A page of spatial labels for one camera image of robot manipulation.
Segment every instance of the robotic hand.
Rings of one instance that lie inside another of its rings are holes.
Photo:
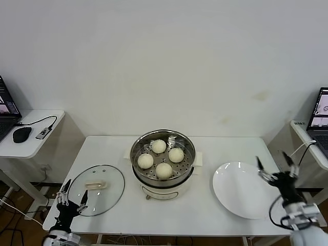
[[[271,222],[278,227],[293,231],[291,233],[291,243],[294,246],[328,245],[328,234],[319,227],[314,226],[320,210],[314,203],[306,204],[304,198],[295,189],[299,167],[294,164],[285,152],[283,152],[283,156],[291,170],[274,174],[268,174],[257,157],[260,177],[269,185],[277,187],[281,194],[270,207]],[[282,207],[286,210],[287,215],[281,218],[280,224],[277,224],[271,217],[271,210],[280,197],[283,199]]]
[[[49,234],[43,239],[42,246],[77,246],[80,243],[80,236],[71,233],[71,223],[73,218],[80,215],[86,209],[88,201],[88,191],[84,193],[80,205],[68,200],[67,191],[71,180],[63,186],[57,193],[57,209],[59,216],[56,217],[56,224],[50,228]]]

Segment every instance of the cable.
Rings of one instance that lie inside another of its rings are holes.
[[[26,206],[26,208],[24,209],[24,212],[25,212],[25,211],[31,206],[32,202],[33,202],[33,201],[31,201],[31,202]],[[18,218],[18,220],[17,220],[17,222],[16,222],[16,224],[15,224],[14,229],[11,229],[11,230],[13,230],[13,233],[12,233],[12,235],[11,235],[10,246],[12,246],[12,243],[13,243],[13,241],[14,241],[15,232],[16,232],[16,231],[20,231],[19,229],[16,229],[16,228],[17,228],[18,223],[19,223],[19,221],[20,221],[21,218],[22,218],[22,215],[20,215],[20,217]],[[21,236],[21,240],[22,240],[22,246],[24,246],[24,236],[23,236],[23,232],[22,232],[22,231],[21,231],[20,236]]]
[[[11,208],[13,208],[13,209],[19,211],[21,214],[25,215],[26,217],[28,217],[28,218],[34,220],[34,221],[35,221],[36,223],[38,223],[40,226],[43,226],[39,221],[37,221],[37,220],[35,220],[35,219],[33,219],[33,218],[27,216],[27,215],[24,214],[22,211],[18,210],[17,208],[13,207],[12,205],[9,205],[8,203],[6,203],[5,201],[3,201],[2,199],[0,199],[0,201],[2,201],[4,204],[8,205],[9,207],[11,207]]]
[[[283,221],[284,219],[288,218],[287,216],[281,218],[281,220],[280,220],[280,224],[277,224],[277,223],[274,222],[273,219],[272,219],[272,216],[271,216],[272,208],[273,208],[274,204],[279,200],[280,197],[281,197],[281,195],[279,195],[279,196],[273,201],[273,203],[272,203],[271,206],[270,206],[270,209],[269,209],[269,218],[270,218],[270,221],[272,222],[272,224],[274,224],[274,225],[277,226],[277,227],[284,228],[284,229],[286,229],[286,230],[290,230],[290,231],[294,231],[294,229],[293,229],[292,227],[288,227],[288,226],[282,224],[282,221]],[[312,221],[311,221],[309,218],[307,218],[307,219],[309,220],[309,223],[307,223],[307,224],[306,224],[305,226],[303,226],[303,227],[297,226],[297,227],[298,227],[298,230],[301,231],[301,230],[307,229],[307,228],[309,228],[310,226],[312,226],[312,224],[313,224]]]
[[[12,215],[10,221],[9,221],[9,222],[6,224],[6,226],[0,231],[0,235],[1,235],[1,234],[7,229],[7,227],[10,225],[10,223],[13,221],[14,217],[15,217],[15,213],[13,213],[13,215]]]
[[[16,206],[15,203],[11,199],[9,199],[7,196],[3,196],[3,195],[0,195],[0,196],[2,198],[5,198],[5,199],[9,200],[14,206]],[[0,205],[0,208],[2,208],[3,210],[5,210],[5,211],[7,211],[7,212],[9,212],[11,214],[18,214],[18,212],[16,210],[14,210],[14,212],[12,212],[10,210],[5,209],[5,207],[3,207],[2,205]]]
[[[307,141],[307,142],[305,142],[305,143],[303,143],[300,147],[298,147],[291,155],[290,155],[290,157],[292,157],[293,155],[295,155],[296,154],[296,152],[297,151],[299,151],[304,145],[307,145],[307,144],[310,144],[310,143],[315,143],[316,142],[316,140],[311,140],[311,141]]]
[[[304,156],[305,156],[307,150],[309,149],[309,147],[310,147],[311,145],[316,145],[316,144],[317,144],[317,142],[313,142],[313,143],[311,143],[311,144],[309,144],[309,145],[307,146],[307,148],[305,149],[305,151],[304,151],[304,153],[303,153],[303,155],[302,155],[302,157],[301,157],[301,159],[300,159],[300,161],[299,161],[299,163],[298,163],[298,166],[301,166],[301,163],[302,163],[302,161],[303,161],[303,158],[304,158]]]
[[[24,124],[24,123],[22,123],[22,122],[20,122],[20,123],[16,123],[16,124],[14,124],[14,126],[16,126],[16,127],[19,127],[19,126],[30,126],[30,125],[33,125],[33,124],[39,123],[40,121],[43,121],[43,120],[45,120],[45,119],[49,119],[49,118],[55,118],[54,122],[53,122],[50,126],[48,126],[48,129],[51,130],[52,127],[53,127],[53,124],[55,124],[55,122],[57,121],[57,116],[56,116],[56,115],[47,116],[47,117],[45,117],[45,118],[43,118],[43,119],[37,120],[37,121],[32,122],[32,123],[28,123],[28,124]]]
[[[45,178],[44,178],[43,180],[41,180],[39,183],[35,184],[35,185],[34,185],[35,187],[36,187],[36,186],[39,186],[41,183],[43,183],[44,181],[47,180],[47,178],[48,178],[47,170],[44,169],[43,171],[44,171],[44,173],[45,173]]]
[[[277,224],[277,223],[274,222],[273,219],[272,219],[272,216],[271,216],[272,208],[273,208],[273,206],[275,205],[275,203],[279,200],[280,197],[281,197],[281,195],[279,195],[279,196],[273,201],[273,203],[271,204],[271,206],[270,206],[270,208],[269,208],[269,218],[270,218],[270,221],[271,221],[272,224],[274,224],[274,225],[277,226],[277,227],[280,227],[280,228],[284,228],[284,229],[287,229],[287,230],[291,230],[291,231],[293,231],[293,230],[294,230],[293,228],[287,227],[287,226],[282,225],[282,224]]]
[[[132,237],[134,238],[136,244],[139,245],[139,244],[138,244],[138,240],[135,238],[135,236],[132,236]]]

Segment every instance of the white side table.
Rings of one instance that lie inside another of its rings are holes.
[[[48,199],[44,196],[44,194],[47,192],[49,187],[42,187],[40,191],[37,190],[33,185],[31,185],[19,167],[10,163],[8,158],[14,158],[17,160],[26,159],[28,161],[32,161],[31,158],[37,154],[42,145],[47,141],[51,133],[64,117],[65,113],[63,110],[21,110],[20,112],[22,114],[21,122],[23,123],[31,123],[51,115],[57,116],[57,121],[53,125],[52,131],[42,140],[36,139],[35,137],[45,127],[50,126],[53,123],[54,118],[49,118],[31,125],[32,132],[25,142],[19,144],[14,143],[12,140],[13,132],[19,127],[14,127],[11,132],[8,133],[8,135],[2,141],[0,141],[0,169],[3,171],[2,177],[0,176],[0,178],[6,179],[3,176],[3,174],[6,174],[14,183],[16,183],[34,199],[34,202],[29,209],[29,212],[31,212],[37,211],[39,206],[45,206],[47,204]],[[17,189],[17,185],[10,183],[8,179],[7,181],[5,180],[5,182],[10,185],[11,190]],[[52,203],[53,199],[49,199],[49,205]]]

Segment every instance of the black cable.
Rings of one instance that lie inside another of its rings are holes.
[[[301,166],[301,163],[302,163],[302,161],[303,161],[303,158],[304,158],[304,156],[305,156],[307,150],[309,149],[309,147],[310,147],[311,145],[316,145],[316,144],[317,144],[317,142],[312,142],[311,144],[309,144],[309,145],[307,146],[307,148],[305,149],[305,151],[304,151],[304,153],[303,153],[303,155],[302,155],[302,157],[301,157],[301,159],[300,159],[300,161],[299,161],[299,163],[298,163],[298,166]]]
[[[284,228],[284,229],[286,229],[286,230],[293,231],[294,229],[293,229],[292,227],[288,227],[288,226],[282,224],[282,221],[283,221],[284,219],[287,219],[288,216],[282,217],[281,220],[280,220],[280,224],[277,224],[277,223],[274,222],[273,219],[272,219],[272,216],[271,216],[272,208],[273,208],[274,204],[279,200],[280,197],[281,197],[281,195],[279,195],[279,196],[273,201],[273,203],[272,203],[271,206],[270,206],[270,209],[269,209],[269,218],[270,218],[270,221],[271,221],[272,224],[274,224],[274,225],[277,226],[277,227],[280,227],[280,228]],[[309,220],[309,223],[307,223],[305,226],[297,226],[297,227],[298,227],[298,230],[300,230],[300,231],[301,231],[301,230],[305,230],[305,229],[309,228],[310,226],[312,226],[313,222],[312,222],[309,218],[307,218],[307,219]]]
[[[14,204],[14,202],[11,199],[9,199],[7,196],[0,195],[0,197],[7,199],[8,201],[10,201],[14,205],[14,207],[16,207],[15,204]],[[2,208],[3,210],[5,210],[5,211],[7,211],[7,212],[9,212],[11,214],[19,214],[19,212],[16,211],[15,209],[13,209],[14,212],[12,212],[10,210],[7,210],[3,205],[0,205],[0,208]]]
[[[10,225],[10,223],[13,221],[14,217],[15,217],[15,213],[13,213],[13,215],[12,215],[10,221],[9,221],[9,222],[6,224],[6,226],[0,231],[0,235],[1,235],[1,234],[7,229],[7,227]]]
[[[277,223],[274,222],[273,219],[272,219],[272,216],[271,216],[272,208],[273,208],[273,206],[275,205],[275,203],[279,200],[280,197],[281,197],[281,195],[279,195],[279,196],[273,201],[273,203],[271,204],[271,206],[270,206],[270,208],[269,208],[269,218],[270,218],[270,221],[271,221],[272,224],[274,224],[274,225],[277,226],[277,227],[280,227],[280,228],[284,228],[284,229],[287,229],[287,230],[291,230],[291,231],[293,231],[293,230],[294,230],[293,228],[287,227],[287,226],[285,226],[285,225],[283,225],[283,224],[277,224]]]
[[[44,181],[47,180],[47,178],[48,178],[47,170],[44,169],[43,171],[44,171],[44,173],[45,173],[45,178],[44,178],[43,180],[41,180],[39,183],[35,184],[35,185],[34,185],[35,187],[36,187],[36,186],[39,186],[41,183],[43,183]]]
[[[51,130],[53,124],[55,124],[55,122],[56,122],[56,120],[57,120],[57,116],[56,116],[56,115],[47,116],[47,117],[45,117],[45,118],[43,118],[43,119],[37,120],[37,121],[32,122],[32,123],[28,123],[28,124],[24,124],[24,123],[22,123],[22,122],[20,122],[20,123],[16,123],[16,124],[14,124],[14,126],[16,126],[16,127],[19,127],[19,126],[30,126],[30,125],[33,125],[33,124],[35,124],[35,123],[39,123],[40,121],[43,121],[43,120],[45,120],[45,119],[49,119],[49,118],[55,118],[54,122],[53,122],[50,126],[48,126],[48,129]]]

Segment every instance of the white cable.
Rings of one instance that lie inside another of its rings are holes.
[[[35,220],[35,219],[33,219],[33,218],[31,218],[31,217],[29,217],[29,216],[27,216],[26,214],[24,214],[21,210],[18,210],[17,208],[15,208],[15,207],[13,207],[12,205],[9,205],[8,203],[6,203],[5,201],[3,201],[2,199],[0,199],[0,201],[2,201],[4,204],[6,204],[7,206],[9,206],[9,207],[11,207],[11,208],[13,208],[13,209],[15,209],[15,210],[17,210],[17,211],[19,211],[21,214],[23,214],[23,215],[25,215],[26,217],[28,217],[28,218],[30,218],[30,219],[32,219],[32,220],[34,220],[36,223],[38,223],[40,226],[42,226],[43,227],[43,225],[39,222],[39,221],[37,221],[37,220]]]
[[[299,151],[299,149],[302,148],[304,145],[312,144],[313,142],[316,142],[316,140],[311,140],[311,141],[308,141],[308,142],[303,143],[300,147],[297,148],[297,150],[295,150],[295,151],[290,155],[290,157],[292,157],[293,155],[295,155],[295,153],[296,153],[297,151]]]

